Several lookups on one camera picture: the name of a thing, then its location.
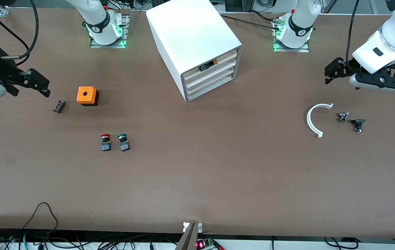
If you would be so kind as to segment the orange button box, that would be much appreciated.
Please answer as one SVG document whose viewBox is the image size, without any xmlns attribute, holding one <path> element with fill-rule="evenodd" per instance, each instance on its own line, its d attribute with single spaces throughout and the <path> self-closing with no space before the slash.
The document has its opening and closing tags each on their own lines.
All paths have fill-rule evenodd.
<svg viewBox="0 0 395 250">
<path fill-rule="evenodd" d="M 99 95 L 99 91 L 94 86 L 80 86 L 76 100 L 82 106 L 97 106 Z"/>
</svg>

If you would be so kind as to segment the green push button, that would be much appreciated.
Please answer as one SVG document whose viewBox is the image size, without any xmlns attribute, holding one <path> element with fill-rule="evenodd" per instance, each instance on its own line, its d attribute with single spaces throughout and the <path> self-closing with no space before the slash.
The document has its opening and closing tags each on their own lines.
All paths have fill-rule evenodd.
<svg viewBox="0 0 395 250">
<path fill-rule="evenodd" d="M 130 149 L 129 141 L 125 133 L 119 134 L 118 139 L 120 141 L 120 150 L 122 152 L 128 151 Z"/>
</svg>

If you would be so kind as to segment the white curved plastic arc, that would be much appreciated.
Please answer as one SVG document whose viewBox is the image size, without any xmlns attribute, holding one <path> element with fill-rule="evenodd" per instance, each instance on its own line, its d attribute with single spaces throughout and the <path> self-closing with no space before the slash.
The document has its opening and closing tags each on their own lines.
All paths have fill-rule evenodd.
<svg viewBox="0 0 395 250">
<path fill-rule="evenodd" d="M 330 110 L 330 109 L 332 109 L 333 106 L 334 106 L 334 103 L 331 103 L 331 104 L 316 104 L 316 105 L 312 106 L 307 112 L 307 116 L 306 116 L 307 125 L 310 128 L 310 130 L 317 135 L 318 138 L 322 138 L 324 133 L 323 133 L 323 131 L 321 131 L 321 130 L 319 130 L 319 129 L 317 129 L 315 127 L 315 125 L 314 125 L 314 123 L 312 121 L 312 118 L 311 118 L 312 112 L 315 109 L 317 109 L 317 108 L 323 108 L 323 109 Z"/>
</svg>

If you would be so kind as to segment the black part with orange tip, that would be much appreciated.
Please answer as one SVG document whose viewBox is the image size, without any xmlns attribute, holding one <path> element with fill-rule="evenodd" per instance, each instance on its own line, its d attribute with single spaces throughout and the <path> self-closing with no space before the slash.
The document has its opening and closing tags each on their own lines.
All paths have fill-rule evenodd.
<svg viewBox="0 0 395 250">
<path fill-rule="evenodd" d="M 213 66 L 215 66 L 215 65 L 217 65 L 218 64 L 218 60 L 217 59 L 214 59 L 214 60 L 211 60 L 211 61 L 209 61 L 209 62 L 207 62 L 207 63 L 205 63 L 205 64 L 202 64 L 201 66 L 199 66 L 198 68 L 199 68 L 199 70 L 202 72 L 202 71 L 205 71 L 205 70 L 207 70 L 207 69 L 210 69 L 210 67 L 213 67 Z"/>
</svg>

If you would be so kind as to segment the circuit board with red light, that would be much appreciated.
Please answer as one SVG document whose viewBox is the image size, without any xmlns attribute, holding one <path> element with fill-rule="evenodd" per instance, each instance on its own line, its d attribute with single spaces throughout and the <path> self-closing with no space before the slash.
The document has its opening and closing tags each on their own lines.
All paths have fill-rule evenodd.
<svg viewBox="0 0 395 250">
<path fill-rule="evenodd" d="M 196 250 L 225 250 L 221 244 L 211 237 L 197 240 L 195 247 Z"/>
</svg>

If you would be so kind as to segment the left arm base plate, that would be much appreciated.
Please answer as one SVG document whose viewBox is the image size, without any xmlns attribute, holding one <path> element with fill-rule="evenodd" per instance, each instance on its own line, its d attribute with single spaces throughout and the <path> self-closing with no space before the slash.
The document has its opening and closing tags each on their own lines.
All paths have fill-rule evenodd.
<svg viewBox="0 0 395 250">
<path fill-rule="evenodd" d="M 272 31 L 274 52 L 309 52 L 308 40 L 310 36 L 307 37 L 304 45 L 299 48 L 288 47 L 283 43 L 285 33 L 289 30 L 288 28 L 286 28 L 285 16 L 279 16 L 278 18 L 274 18 L 273 21 L 271 21 L 271 24 L 273 28 L 277 28 L 276 30 Z"/>
</svg>

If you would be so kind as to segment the small black switch part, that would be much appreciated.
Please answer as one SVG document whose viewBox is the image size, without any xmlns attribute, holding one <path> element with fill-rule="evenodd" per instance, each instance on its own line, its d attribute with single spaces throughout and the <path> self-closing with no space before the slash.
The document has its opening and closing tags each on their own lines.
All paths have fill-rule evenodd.
<svg viewBox="0 0 395 250">
<path fill-rule="evenodd" d="M 365 123 L 366 120 L 365 119 L 353 119 L 351 120 L 351 124 L 353 124 L 354 126 L 354 131 L 356 133 L 362 133 L 363 129 L 362 129 L 362 124 Z"/>
</svg>

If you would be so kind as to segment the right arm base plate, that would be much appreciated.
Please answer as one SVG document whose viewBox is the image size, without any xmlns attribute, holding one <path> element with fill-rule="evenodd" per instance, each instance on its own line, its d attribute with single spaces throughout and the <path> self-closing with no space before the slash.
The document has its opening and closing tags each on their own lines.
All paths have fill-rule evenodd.
<svg viewBox="0 0 395 250">
<path fill-rule="evenodd" d="M 109 22 L 102 28 L 99 33 L 99 28 L 86 24 L 88 34 L 91 37 L 91 48 L 112 48 L 122 49 L 126 47 L 128 29 L 130 23 L 130 15 L 122 15 L 111 10 L 107 11 L 109 14 Z"/>
</svg>

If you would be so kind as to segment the aluminium profile with bracket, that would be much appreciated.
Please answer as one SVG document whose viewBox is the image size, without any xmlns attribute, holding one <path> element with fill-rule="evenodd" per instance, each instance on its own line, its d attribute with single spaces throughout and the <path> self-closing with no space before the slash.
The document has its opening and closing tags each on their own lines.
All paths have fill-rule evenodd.
<svg viewBox="0 0 395 250">
<path fill-rule="evenodd" d="M 183 223 L 183 235 L 175 250 L 196 250 L 199 234 L 203 232 L 202 223 Z"/>
</svg>

